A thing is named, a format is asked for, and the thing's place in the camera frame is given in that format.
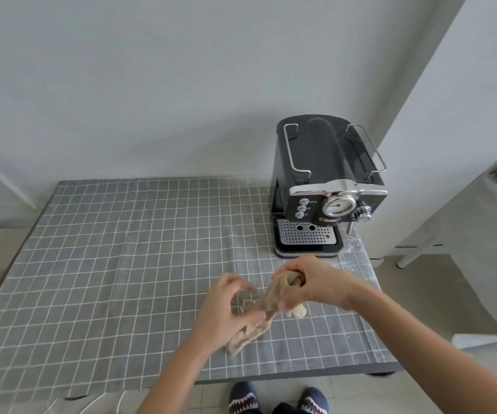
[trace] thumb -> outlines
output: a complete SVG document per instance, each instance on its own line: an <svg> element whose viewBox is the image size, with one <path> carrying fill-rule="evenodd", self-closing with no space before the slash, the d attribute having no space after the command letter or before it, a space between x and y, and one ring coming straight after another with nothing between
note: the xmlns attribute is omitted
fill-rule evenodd
<svg viewBox="0 0 497 414"><path fill-rule="evenodd" d="M289 293L285 298L281 299L279 308L282 311L290 311L298 304L306 302L308 299L306 297L306 291L303 287L300 289Z"/></svg>
<svg viewBox="0 0 497 414"><path fill-rule="evenodd" d="M266 320L266 311L249 311L236 316L239 329L249 324L256 324Z"/></svg>

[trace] beige fabric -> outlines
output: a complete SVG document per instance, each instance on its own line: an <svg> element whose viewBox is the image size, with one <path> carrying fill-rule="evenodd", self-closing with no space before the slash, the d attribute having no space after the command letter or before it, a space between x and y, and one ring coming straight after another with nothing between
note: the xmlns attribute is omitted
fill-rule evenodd
<svg viewBox="0 0 497 414"><path fill-rule="evenodd" d="M245 345L252 340L264 334L272 325L272 319L279 311L278 305L280 300L288 293L298 289L304 281L304 276L297 271L284 271L279 277L275 278L268 286L264 296L260 299L245 299L243 301L244 311L264 310L266 311L266 320L257 324L251 324L241 329L229 341L226 349L231 354L237 354ZM303 318L306 315L306 308L303 304L295 306L286 314L288 317Z"/></svg>

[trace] coffee machine top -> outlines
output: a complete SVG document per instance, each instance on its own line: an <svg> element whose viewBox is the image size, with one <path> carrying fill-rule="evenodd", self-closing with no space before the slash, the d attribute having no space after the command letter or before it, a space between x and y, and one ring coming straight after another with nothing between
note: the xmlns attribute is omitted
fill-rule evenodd
<svg viewBox="0 0 497 414"><path fill-rule="evenodd" d="M375 154L383 168L375 166ZM318 226L369 220L386 196L385 170L360 125L324 115L283 119L277 125L274 209L289 221Z"/></svg>

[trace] table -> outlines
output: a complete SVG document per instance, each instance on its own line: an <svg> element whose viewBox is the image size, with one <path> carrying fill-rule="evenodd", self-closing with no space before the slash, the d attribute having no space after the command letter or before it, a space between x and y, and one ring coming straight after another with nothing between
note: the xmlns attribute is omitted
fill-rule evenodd
<svg viewBox="0 0 497 414"><path fill-rule="evenodd" d="M261 296L283 261L271 246L269 180L59 183L0 287L0 403L142 389L195 322L223 272ZM329 261L379 286L362 241L341 229ZM242 292L237 298L249 298ZM238 355L220 349L199 381L395 370L357 314L307 303Z"/></svg>

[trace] espresso machine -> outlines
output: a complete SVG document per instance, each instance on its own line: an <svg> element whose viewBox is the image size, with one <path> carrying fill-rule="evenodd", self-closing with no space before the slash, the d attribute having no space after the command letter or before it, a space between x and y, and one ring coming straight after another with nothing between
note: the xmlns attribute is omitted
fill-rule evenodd
<svg viewBox="0 0 497 414"><path fill-rule="evenodd" d="M381 169L372 159L375 154ZM342 248L338 224L347 222L350 234L352 224L369 221L386 197L379 174L384 171L383 159L358 124L323 115L281 120L271 208L277 256L335 257Z"/></svg>

